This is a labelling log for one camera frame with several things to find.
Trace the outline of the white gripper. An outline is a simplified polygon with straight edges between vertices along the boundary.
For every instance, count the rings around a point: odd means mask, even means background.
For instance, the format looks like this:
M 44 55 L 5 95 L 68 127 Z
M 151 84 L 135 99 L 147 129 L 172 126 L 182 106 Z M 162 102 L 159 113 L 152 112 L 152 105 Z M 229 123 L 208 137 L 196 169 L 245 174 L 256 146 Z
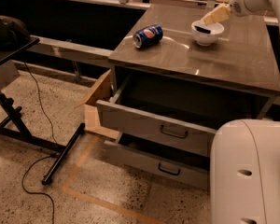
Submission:
M 231 12 L 239 17 L 247 16 L 270 7 L 269 0 L 230 0 L 227 4 L 220 4 L 202 17 L 205 25 L 227 20 Z

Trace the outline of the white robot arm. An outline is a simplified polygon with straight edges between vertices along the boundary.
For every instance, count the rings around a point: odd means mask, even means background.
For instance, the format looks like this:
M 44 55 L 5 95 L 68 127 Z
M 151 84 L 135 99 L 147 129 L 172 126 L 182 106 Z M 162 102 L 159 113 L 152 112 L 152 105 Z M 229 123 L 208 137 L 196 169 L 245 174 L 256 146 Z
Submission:
M 209 25 L 231 14 L 271 8 L 280 31 L 280 0 L 230 0 L 208 12 Z M 280 122 L 238 119 L 223 125 L 211 147 L 212 224 L 280 224 Z

